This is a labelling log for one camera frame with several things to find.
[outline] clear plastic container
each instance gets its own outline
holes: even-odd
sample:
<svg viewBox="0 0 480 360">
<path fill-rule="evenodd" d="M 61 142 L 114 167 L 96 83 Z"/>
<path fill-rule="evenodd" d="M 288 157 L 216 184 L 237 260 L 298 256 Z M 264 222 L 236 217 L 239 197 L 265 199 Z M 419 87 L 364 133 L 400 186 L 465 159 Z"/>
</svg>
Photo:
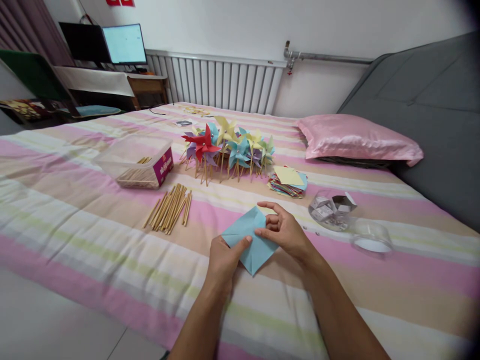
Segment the clear plastic container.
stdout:
<svg viewBox="0 0 480 360">
<path fill-rule="evenodd" d="M 133 134 L 115 142 L 93 162 L 122 188 L 158 189 L 174 167 L 171 146 L 167 138 Z"/>
<path fill-rule="evenodd" d="M 379 223 L 358 219 L 352 227 L 352 232 L 351 243 L 358 250 L 387 254 L 394 249 L 388 229 Z"/>
<path fill-rule="evenodd" d="M 347 230 L 354 221 L 350 216 L 350 211 L 355 209 L 356 204 L 346 205 L 346 208 L 341 207 L 338 209 L 347 211 L 337 211 L 333 205 L 333 200 L 336 198 L 334 195 L 337 193 L 338 191 L 333 190 L 319 190 L 308 206 L 308 212 L 310 216 L 324 228 L 335 232 L 343 232 Z"/>
</svg>

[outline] black monitor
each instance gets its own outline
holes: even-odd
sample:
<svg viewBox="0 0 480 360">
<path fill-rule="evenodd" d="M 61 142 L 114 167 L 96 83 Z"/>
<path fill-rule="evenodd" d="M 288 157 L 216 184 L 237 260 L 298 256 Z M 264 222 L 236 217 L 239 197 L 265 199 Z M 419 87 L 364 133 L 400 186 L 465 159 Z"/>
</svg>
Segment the black monitor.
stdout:
<svg viewBox="0 0 480 360">
<path fill-rule="evenodd" d="M 59 24 L 74 59 L 95 62 L 99 68 L 102 67 L 100 63 L 111 63 L 104 33 L 99 25 Z"/>
<path fill-rule="evenodd" d="M 103 27 L 112 64 L 144 65 L 147 63 L 140 24 Z"/>
</svg>

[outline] red pinwheel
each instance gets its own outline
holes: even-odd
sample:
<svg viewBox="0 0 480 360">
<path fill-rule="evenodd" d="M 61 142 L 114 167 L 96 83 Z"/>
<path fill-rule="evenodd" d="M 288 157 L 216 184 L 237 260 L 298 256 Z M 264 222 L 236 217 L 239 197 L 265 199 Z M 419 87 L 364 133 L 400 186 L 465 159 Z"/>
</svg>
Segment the red pinwheel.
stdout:
<svg viewBox="0 0 480 360">
<path fill-rule="evenodd" d="M 195 154 L 198 161 L 202 159 L 202 156 L 205 153 L 215 153 L 221 150 L 221 147 L 212 145 L 212 134 L 210 132 L 210 128 L 208 125 L 205 127 L 205 135 L 201 135 L 201 136 L 184 135 L 182 136 L 182 138 L 184 138 L 185 141 L 187 142 L 196 144 Z"/>
</svg>

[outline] pink pillow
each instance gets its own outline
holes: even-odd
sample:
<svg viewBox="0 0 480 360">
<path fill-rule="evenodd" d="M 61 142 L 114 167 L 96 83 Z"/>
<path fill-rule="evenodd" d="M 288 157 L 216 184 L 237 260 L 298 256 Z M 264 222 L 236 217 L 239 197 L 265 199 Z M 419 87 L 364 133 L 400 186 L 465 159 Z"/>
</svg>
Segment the pink pillow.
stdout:
<svg viewBox="0 0 480 360">
<path fill-rule="evenodd" d="M 406 160 L 412 167 L 424 158 L 415 141 L 363 117 L 314 115 L 299 119 L 296 125 L 308 141 L 305 159 Z"/>
</svg>

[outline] wooden desk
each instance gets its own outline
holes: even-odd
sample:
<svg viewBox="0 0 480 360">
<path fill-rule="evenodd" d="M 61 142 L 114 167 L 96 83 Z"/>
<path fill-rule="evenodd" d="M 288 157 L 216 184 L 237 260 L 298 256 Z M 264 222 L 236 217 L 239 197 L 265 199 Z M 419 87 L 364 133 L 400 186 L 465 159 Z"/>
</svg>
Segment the wooden desk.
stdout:
<svg viewBox="0 0 480 360">
<path fill-rule="evenodd" d="M 103 71 L 79 67 L 54 66 L 63 84 L 71 90 L 122 95 L 130 98 L 135 110 L 141 110 L 140 94 L 160 94 L 168 104 L 166 76 L 141 75 L 127 72 Z"/>
</svg>

